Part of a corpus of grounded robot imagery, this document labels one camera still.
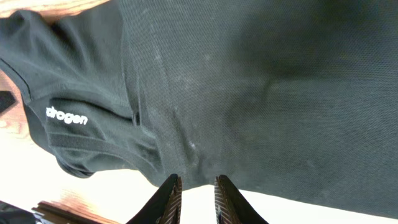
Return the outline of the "black t-shirt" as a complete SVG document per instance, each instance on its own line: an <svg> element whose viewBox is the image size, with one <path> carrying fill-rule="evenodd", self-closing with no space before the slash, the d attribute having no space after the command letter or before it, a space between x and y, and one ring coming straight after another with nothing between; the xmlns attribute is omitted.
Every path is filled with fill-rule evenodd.
<svg viewBox="0 0 398 224"><path fill-rule="evenodd" d="M396 1L108 1L1 19L1 69L68 174L133 169L397 218Z"/></svg>

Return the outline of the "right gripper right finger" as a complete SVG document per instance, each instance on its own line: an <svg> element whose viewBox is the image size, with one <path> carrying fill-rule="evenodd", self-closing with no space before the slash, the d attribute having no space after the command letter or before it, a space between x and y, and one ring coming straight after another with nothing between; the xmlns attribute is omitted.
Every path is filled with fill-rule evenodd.
<svg viewBox="0 0 398 224"><path fill-rule="evenodd" d="M214 187L217 224L269 224L226 175L217 176Z"/></svg>

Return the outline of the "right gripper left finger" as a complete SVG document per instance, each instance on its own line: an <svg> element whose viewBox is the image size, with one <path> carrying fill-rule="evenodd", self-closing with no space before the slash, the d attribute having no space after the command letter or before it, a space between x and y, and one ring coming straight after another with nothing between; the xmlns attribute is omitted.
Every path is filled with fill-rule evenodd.
<svg viewBox="0 0 398 224"><path fill-rule="evenodd" d="M179 224L182 209L182 179L171 174L127 224Z"/></svg>

